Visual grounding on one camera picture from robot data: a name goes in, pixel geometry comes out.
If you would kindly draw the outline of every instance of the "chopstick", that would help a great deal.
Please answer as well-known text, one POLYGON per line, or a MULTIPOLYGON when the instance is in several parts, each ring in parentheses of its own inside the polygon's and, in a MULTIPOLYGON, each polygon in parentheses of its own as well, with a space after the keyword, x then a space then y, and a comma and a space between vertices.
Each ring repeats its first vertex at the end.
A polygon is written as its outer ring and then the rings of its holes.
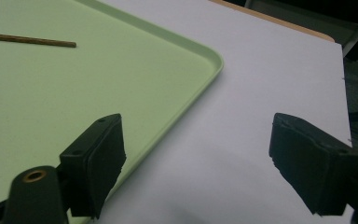
POLYGON ((26 44, 37 44, 37 45, 49 45, 49 46, 58 46, 58 47, 67 47, 67 48, 75 48, 76 47, 75 42, 31 38, 31 37, 16 36, 16 35, 0 35, 0 41, 18 42, 18 43, 26 43, 26 44))

